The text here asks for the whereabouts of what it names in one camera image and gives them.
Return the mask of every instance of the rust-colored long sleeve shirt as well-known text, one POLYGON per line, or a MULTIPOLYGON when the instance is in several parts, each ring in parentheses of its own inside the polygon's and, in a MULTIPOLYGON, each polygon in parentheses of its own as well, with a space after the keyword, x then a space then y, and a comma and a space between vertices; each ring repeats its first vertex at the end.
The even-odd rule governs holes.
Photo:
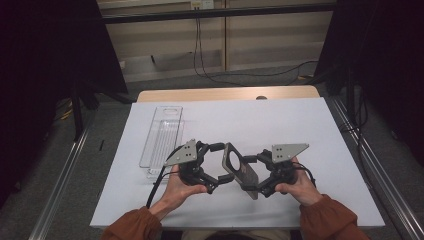
MULTIPOLYGON (((300 206, 300 227, 306 240, 368 237, 357 227, 357 216, 327 195, 312 206, 300 206)), ((150 240, 161 229, 159 220, 146 207, 124 214, 105 229, 102 240, 150 240)))

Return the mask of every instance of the carpeted floor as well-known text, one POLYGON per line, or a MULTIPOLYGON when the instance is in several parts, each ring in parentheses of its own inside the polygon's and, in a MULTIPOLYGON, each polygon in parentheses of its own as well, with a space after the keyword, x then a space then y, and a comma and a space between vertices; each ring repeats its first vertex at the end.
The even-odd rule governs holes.
MULTIPOLYGON (((314 68, 315 64, 307 64, 300 68, 299 73, 294 70, 288 74, 277 74, 270 77, 226 75, 213 77, 213 79, 215 81, 231 81, 244 86, 303 84, 305 80, 296 80, 295 82, 293 80, 297 75, 312 74, 314 68)), ((273 74, 287 69, 289 68, 281 67, 242 71, 242 73, 273 74)), ((236 87, 237 84, 219 83, 204 77, 190 76, 128 83, 127 86, 128 97, 136 99, 143 90, 236 87)), ((335 113, 325 85, 319 84, 316 87, 321 96, 326 98, 336 122, 342 123, 335 113)), ((130 112, 130 105, 117 103, 103 95, 99 95, 98 99, 101 104, 97 111, 90 112, 84 109, 85 115, 95 114, 94 122, 71 173, 71 178, 51 222, 46 239, 98 239, 101 235, 101 230, 89 227, 89 222, 118 147, 130 112)), ((407 146, 392 137, 390 127, 371 104, 368 104, 368 113, 368 121, 363 127, 366 140, 414 213, 421 222, 424 222, 424 185, 422 184, 424 169, 415 161, 407 146)), ((72 148, 73 137, 72 117, 54 122, 49 138, 40 151, 39 159, 30 174, 22 180, 22 190, 13 193, 1 209, 0 239, 29 238, 72 148)), ((359 169, 363 172, 355 144, 347 133, 343 133, 343 137, 357 161, 359 169)), ((386 226, 366 230, 366 233, 372 239, 411 239, 372 173, 369 170, 367 172, 370 175, 370 181, 375 186, 370 191, 386 226)))

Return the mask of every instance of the clear plastic tray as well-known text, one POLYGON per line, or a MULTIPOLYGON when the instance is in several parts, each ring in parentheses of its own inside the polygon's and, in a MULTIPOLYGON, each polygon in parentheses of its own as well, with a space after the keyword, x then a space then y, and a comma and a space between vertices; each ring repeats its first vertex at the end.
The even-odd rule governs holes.
POLYGON ((180 106, 157 107, 144 145, 140 167, 148 179, 155 180, 169 154, 181 144, 184 121, 180 106))

